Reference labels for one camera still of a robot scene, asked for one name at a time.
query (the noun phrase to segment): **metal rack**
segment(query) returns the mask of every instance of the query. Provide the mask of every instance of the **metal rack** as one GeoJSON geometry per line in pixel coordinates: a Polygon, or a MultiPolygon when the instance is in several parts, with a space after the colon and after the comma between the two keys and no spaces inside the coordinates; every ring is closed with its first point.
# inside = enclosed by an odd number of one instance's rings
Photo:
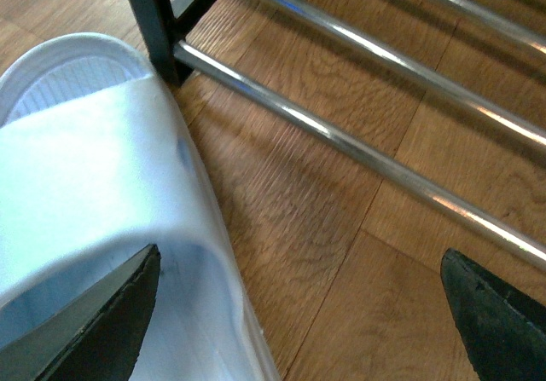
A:
{"type": "MultiPolygon", "coordinates": [[[[546,246],[542,243],[525,236],[366,142],[358,140],[329,121],[186,43],[186,36],[216,1],[130,0],[150,59],[165,81],[180,85],[193,70],[202,72],[368,166],[433,208],[453,217],[540,269],[546,270],[546,246]]],[[[305,24],[318,28],[321,32],[352,46],[417,84],[457,103],[465,113],[482,119],[489,126],[512,136],[541,154],[546,153],[546,130],[535,124],[465,89],[303,0],[267,1],[305,24]]],[[[527,47],[537,58],[546,59],[546,38],[468,0],[437,1],[490,27],[507,40],[527,47]]]]}

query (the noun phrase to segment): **hardwood plank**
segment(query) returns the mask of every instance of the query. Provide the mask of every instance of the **hardwood plank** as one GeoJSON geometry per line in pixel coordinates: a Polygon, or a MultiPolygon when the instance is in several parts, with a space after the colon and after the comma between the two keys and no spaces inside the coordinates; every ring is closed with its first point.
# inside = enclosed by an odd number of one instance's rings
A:
{"type": "Polygon", "coordinates": [[[6,20],[0,19],[0,72],[42,40],[6,20]]]}
{"type": "MultiPolygon", "coordinates": [[[[311,1],[342,18],[364,7],[370,12],[359,19],[390,8],[387,0],[311,1]]],[[[389,13],[396,14],[395,9],[389,13]]],[[[449,36],[418,19],[406,24],[408,32],[421,31],[437,48],[437,61],[429,60],[437,64],[449,36]]],[[[382,30],[394,38],[392,32],[400,27],[382,30]]],[[[412,44],[418,55],[421,46],[412,44]]],[[[263,28],[236,67],[389,153],[396,152],[423,94],[282,13],[263,28]]],[[[250,298],[284,374],[380,180],[229,91],[205,93],[198,98],[203,108],[190,130],[216,189],[250,298]]]]}
{"type": "Polygon", "coordinates": [[[478,380],[439,275],[359,234],[287,381],[478,380]]]}
{"type": "MultiPolygon", "coordinates": [[[[511,4],[512,14],[531,13],[528,5],[514,0],[488,3],[495,9],[511,4]]],[[[543,32],[546,14],[533,16],[527,23],[543,32]]],[[[544,60],[514,50],[501,38],[467,22],[457,28],[439,65],[439,71],[542,127],[546,126],[544,68],[544,60]]],[[[546,241],[543,159],[479,122],[449,114],[453,109],[428,96],[397,159],[531,237],[546,241]]],[[[435,270],[444,250],[456,247],[546,301],[542,272],[388,184],[380,188],[363,229],[435,270]]]]}

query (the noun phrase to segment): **white slipper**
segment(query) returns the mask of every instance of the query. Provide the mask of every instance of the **white slipper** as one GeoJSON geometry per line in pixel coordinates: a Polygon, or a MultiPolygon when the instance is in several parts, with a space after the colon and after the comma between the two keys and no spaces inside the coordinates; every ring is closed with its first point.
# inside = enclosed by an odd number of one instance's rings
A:
{"type": "Polygon", "coordinates": [[[279,380],[174,99],[125,43],[46,42],[0,78],[0,349],[148,243],[156,307],[131,380],[279,380]]]}

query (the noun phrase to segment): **black metal frame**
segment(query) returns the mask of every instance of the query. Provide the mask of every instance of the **black metal frame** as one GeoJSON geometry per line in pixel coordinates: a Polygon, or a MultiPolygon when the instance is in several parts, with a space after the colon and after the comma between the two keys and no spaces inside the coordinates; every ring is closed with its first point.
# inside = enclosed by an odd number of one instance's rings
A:
{"type": "Polygon", "coordinates": [[[177,61],[176,42],[184,40],[217,0],[129,0],[144,42],[160,76],[181,85],[193,68],[177,61]]]}

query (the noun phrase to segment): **wooden floor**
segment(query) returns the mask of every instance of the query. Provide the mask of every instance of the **wooden floor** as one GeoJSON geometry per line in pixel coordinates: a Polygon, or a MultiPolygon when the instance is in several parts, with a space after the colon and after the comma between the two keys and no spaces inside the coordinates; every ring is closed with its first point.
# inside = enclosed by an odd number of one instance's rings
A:
{"type": "MultiPolygon", "coordinates": [[[[308,1],[546,127],[546,58],[426,0],[308,1]]],[[[546,35],[546,0],[475,1],[546,35]]],[[[144,51],[126,0],[0,0],[0,72],[80,31],[144,51]]],[[[546,242],[543,159],[424,89],[258,0],[219,0],[191,43],[546,242]]],[[[286,380],[477,380],[448,247],[546,303],[545,274],[304,132],[202,75],[173,92],[286,380]]]]}

